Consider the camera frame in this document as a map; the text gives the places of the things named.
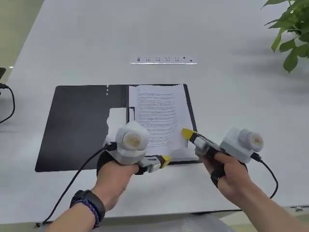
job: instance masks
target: cable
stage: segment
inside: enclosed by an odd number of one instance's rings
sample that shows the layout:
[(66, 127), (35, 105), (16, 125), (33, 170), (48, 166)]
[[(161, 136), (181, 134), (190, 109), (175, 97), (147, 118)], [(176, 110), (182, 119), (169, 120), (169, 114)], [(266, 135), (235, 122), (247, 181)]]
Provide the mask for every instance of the cable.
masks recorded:
[[(275, 187), (275, 190), (274, 192), (271, 194), (270, 196), (270, 199), (272, 199), (277, 191), (278, 191), (278, 187), (279, 187), (279, 183), (278, 183), (278, 180), (275, 176), (275, 174), (273, 173), (273, 171), (270, 169), (270, 167), (262, 160), (262, 158), (260, 157), (259, 154), (257, 154), (256, 152), (254, 152), (252, 155), (251, 155), (251, 158), (261, 164), (263, 164), (267, 170), (270, 172), (271, 176), (273, 177), (274, 181), (276, 182), (276, 187)], [(221, 212), (241, 212), (242, 210), (241, 209), (226, 209), (226, 210), (216, 210), (216, 211), (207, 211), (207, 212), (197, 212), (197, 213), (192, 213), (193, 215), (205, 215), (205, 214), (212, 214), (212, 213), (221, 213)]]
[(15, 112), (15, 96), (14, 96), (14, 93), (13, 93), (12, 89), (10, 87), (8, 87), (7, 85), (0, 83), (0, 88), (8, 89), (11, 92), (12, 99), (13, 99), (13, 110), (12, 110), (10, 116), (8, 116), (4, 120), (0, 121), (0, 124), (1, 124), (2, 122), (5, 122), (6, 120), (10, 119), (13, 116), (13, 114), (14, 114), (14, 112)]
[(52, 215), (54, 214), (55, 210), (57, 209), (59, 203), (61, 202), (62, 198), (64, 197), (64, 195), (67, 193), (67, 191), (69, 190), (69, 188), (71, 187), (71, 185), (73, 184), (73, 182), (75, 181), (76, 177), (78, 176), (78, 174), (83, 170), (83, 168), (90, 162), (90, 160), (92, 160), (95, 156), (97, 156), (99, 153), (101, 153), (103, 150), (106, 150), (107, 146), (105, 145), (104, 147), (102, 147), (101, 149), (99, 149), (95, 154), (93, 154), (92, 156), (90, 156), (85, 163), (83, 163), (83, 165), (80, 167), (80, 169), (77, 171), (77, 173), (74, 175), (74, 177), (72, 178), (72, 180), (70, 181), (70, 183), (68, 184), (68, 186), (66, 187), (66, 189), (63, 191), (63, 193), (61, 194), (60, 198), (58, 199), (57, 203), (55, 204), (52, 212), (50, 213), (50, 215), (42, 222), (42, 225), (46, 224), (47, 221), (52, 217)]
[(268, 165), (265, 164), (265, 162), (262, 161), (262, 160), (260, 161), (260, 163), (262, 163), (262, 164), (269, 170), (270, 174), (272, 175), (272, 178), (274, 178), (274, 180), (275, 180), (275, 182), (276, 182), (276, 188), (275, 188), (274, 192), (272, 193), (272, 195), (270, 196), (270, 199), (272, 199), (272, 198), (276, 195), (276, 193), (277, 193), (277, 191), (278, 191), (279, 183), (278, 183), (277, 178), (275, 177), (275, 174), (274, 174), (274, 173), (272, 172), (272, 170), (268, 167)]

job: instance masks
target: human hand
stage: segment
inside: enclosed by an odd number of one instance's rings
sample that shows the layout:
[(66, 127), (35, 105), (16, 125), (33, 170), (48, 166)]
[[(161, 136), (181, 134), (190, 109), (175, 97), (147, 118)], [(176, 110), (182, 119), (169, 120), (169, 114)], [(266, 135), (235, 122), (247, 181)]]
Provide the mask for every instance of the human hand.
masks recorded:
[(246, 191), (257, 187), (250, 179), (247, 169), (237, 159), (218, 152), (215, 160), (202, 157), (206, 169), (211, 174), (218, 162), (224, 164), (225, 176), (219, 179), (219, 191), (233, 204), (240, 207)]
[(131, 176), (139, 171), (138, 165), (120, 165), (116, 161), (106, 163), (99, 171), (96, 185), (91, 190), (109, 211), (126, 190)]

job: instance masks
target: white table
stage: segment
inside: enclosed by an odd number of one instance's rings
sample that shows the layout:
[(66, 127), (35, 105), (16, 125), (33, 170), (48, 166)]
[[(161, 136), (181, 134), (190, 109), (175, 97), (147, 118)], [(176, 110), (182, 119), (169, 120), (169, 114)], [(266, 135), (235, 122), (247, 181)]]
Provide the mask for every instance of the white table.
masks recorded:
[[(36, 173), (45, 124), (58, 85), (187, 83), (198, 130), (220, 142), (232, 126), (260, 132), (261, 152), (280, 187), (280, 205), (308, 204), (309, 78), (305, 64), (289, 75), (284, 55), (270, 50), (276, 30), (263, 25), (284, 6), (263, 0), (46, 0), (8, 84), (14, 117), (0, 126), (0, 223), (42, 221), (75, 172)], [(132, 54), (184, 54), (198, 65), (130, 65)], [(9, 94), (0, 116), (10, 112)], [(267, 194), (275, 184), (260, 164), (248, 165)], [(82, 171), (51, 219), (78, 189)], [(200, 164), (134, 176), (107, 217), (235, 209)]]

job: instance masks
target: power outlet strip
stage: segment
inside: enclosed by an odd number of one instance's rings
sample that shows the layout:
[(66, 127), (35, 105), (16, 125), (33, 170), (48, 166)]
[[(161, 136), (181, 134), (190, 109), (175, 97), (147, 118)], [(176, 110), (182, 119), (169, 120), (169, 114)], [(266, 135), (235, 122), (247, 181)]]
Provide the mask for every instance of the power outlet strip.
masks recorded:
[(131, 58), (130, 64), (197, 65), (197, 61), (189, 56), (134, 56)]

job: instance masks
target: white paper sheet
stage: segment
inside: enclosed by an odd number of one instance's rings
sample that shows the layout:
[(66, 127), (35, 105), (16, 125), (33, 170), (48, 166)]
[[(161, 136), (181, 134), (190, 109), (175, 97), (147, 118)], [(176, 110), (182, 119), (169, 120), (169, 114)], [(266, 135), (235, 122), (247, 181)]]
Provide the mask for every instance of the white paper sheet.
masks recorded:
[(188, 142), (181, 134), (182, 128), (193, 128), (183, 85), (130, 87), (129, 104), (135, 107), (135, 120), (150, 133), (147, 155), (195, 157), (186, 151)]

